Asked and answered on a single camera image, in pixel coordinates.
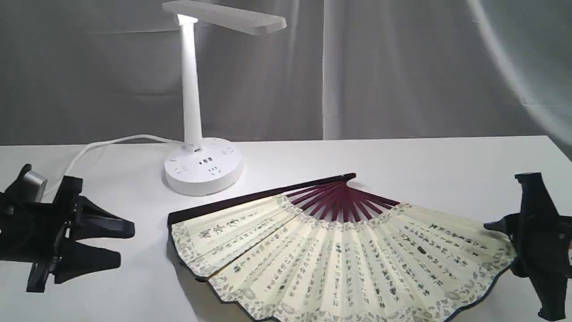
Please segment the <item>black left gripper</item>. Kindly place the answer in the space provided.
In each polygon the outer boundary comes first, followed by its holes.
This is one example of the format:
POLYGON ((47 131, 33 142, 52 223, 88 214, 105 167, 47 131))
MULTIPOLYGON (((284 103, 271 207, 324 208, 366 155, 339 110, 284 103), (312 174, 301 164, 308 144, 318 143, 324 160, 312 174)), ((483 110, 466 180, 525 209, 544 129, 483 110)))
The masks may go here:
POLYGON ((135 236, 135 224, 79 195, 83 183, 82 178, 64 177, 60 199, 53 203, 21 202, 2 192, 1 259, 31 264, 26 292, 43 293, 49 275, 54 275, 55 284, 62 284, 120 267, 118 251, 76 241, 128 239, 135 236))

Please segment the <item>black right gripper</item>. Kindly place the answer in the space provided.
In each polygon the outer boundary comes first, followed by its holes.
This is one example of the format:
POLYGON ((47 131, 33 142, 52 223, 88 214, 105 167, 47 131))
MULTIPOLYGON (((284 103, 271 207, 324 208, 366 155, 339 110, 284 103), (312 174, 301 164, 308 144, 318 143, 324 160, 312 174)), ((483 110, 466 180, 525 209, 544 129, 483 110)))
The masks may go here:
POLYGON ((485 223, 484 228, 509 238, 516 253, 509 268, 531 282, 541 303, 538 316, 551 322, 564 320, 572 277, 571 217, 559 214, 541 173, 520 173, 515 179, 522 190, 519 212, 485 223))

